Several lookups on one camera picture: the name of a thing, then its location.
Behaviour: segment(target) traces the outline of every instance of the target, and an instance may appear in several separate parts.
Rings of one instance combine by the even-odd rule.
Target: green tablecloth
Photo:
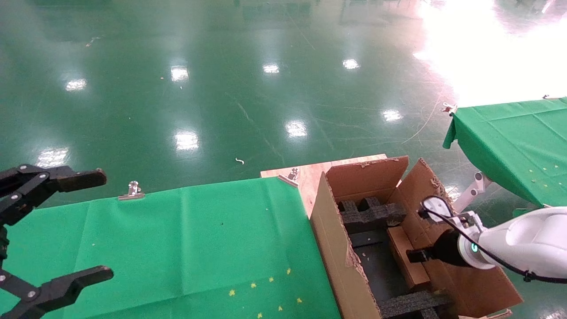
[[[33,284],[115,272],[45,318],[340,318],[299,192],[277,178],[37,209],[8,236],[4,269]],[[16,301],[0,291],[0,313]]]
[[[567,205],[567,98],[460,108],[443,143],[502,187],[543,206]]]

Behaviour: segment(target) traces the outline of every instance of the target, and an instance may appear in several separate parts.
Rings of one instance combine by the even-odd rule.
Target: open cardboard box
[[[364,263],[361,264],[360,257],[352,248],[351,239],[338,211],[338,202],[354,200],[359,203],[363,198],[374,196],[382,204],[401,204],[407,216],[401,223],[401,229],[397,229],[397,235],[402,237],[401,242],[393,243],[398,248],[410,244],[413,249],[429,246],[449,229],[448,225],[431,225],[417,215],[421,200],[427,196],[447,198],[439,179],[425,161],[420,159],[399,183],[407,167],[408,157],[404,156],[333,166],[321,175],[311,226],[344,319],[376,319],[381,318],[381,315],[376,303],[378,298],[375,299],[377,290],[374,289],[373,294],[369,285],[368,278],[372,274],[365,274]],[[397,261],[402,265],[400,272],[408,285],[411,287],[412,281],[420,280],[423,274],[420,274],[419,268],[422,265],[430,282],[420,288],[444,291],[452,298],[460,316],[487,316],[523,301],[499,267],[478,270],[438,260],[408,266],[407,258],[405,262],[402,260],[404,257],[403,253],[398,255]]]

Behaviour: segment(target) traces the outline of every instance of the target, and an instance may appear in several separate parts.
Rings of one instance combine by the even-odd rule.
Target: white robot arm
[[[526,281],[567,283],[567,207],[537,209],[486,228],[476,213],[452,215],[445,200],[431,196],[423,200],[420,216],[450,224],[454,230],[447,232],[453,236],[444,234],[432,247],[408,251],[412,262],[440,259],[479,269],[503,266]]]

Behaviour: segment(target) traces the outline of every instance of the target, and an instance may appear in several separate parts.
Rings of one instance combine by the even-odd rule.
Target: cable
[[[507,262],[503,261],[502,259],[500,259],[499,257],[495,256],[494,254],[492,254],[491,252],[487,251],[486,249],[484,249],[482,246],[480,246],[479,243],[477,243],[476,241],[474,241],[471,237],[469,237],[467,234],[465,234],[464,231],[462,231],[461,229],[459,229],[455,224],[453,224],[449,219],[447,219],[445,216],[438,214],[436,212],[433,212],[427,208],[424,207],[424,211],[427,213],[431,213],[437,217],[439,217],[440,219],[442,219],[444,222],[446,222],[447,224],[449,224],[453,229],[455,229],[457,232],[459,232],[464,238],[466,238],[469,242],[471,242],[472,244],[475,244],[483,253],[485,253],[487,256],[489,256],[490,258],[494,259],[497,263],[503,265],[504,267],[508,268],[509,270],[515,272],[518,275],[521,275],[524,277],[524,281],[525,282],[530,282],[532,280],[538,280],[540,282],[546,282],[546,283],[556,283],[556,284],[567,284],[567,278],[553,278],[553,277],[545,277],[545,276],[538,276],[533,272],[530,272],[528,270],[520,270],[510,264],[508,264]]]

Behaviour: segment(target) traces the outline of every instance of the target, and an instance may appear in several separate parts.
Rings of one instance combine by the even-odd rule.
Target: floor
[[[46,206],[255,178],[385,153],[458,196],[476,169],[442,149],[459,107],[566,95],[564,0],[6,0],[0,167],[103,168]],[[497,185],[488,225],[528,203]],[[567,289],[523,283],[515,318],[567,317]]]

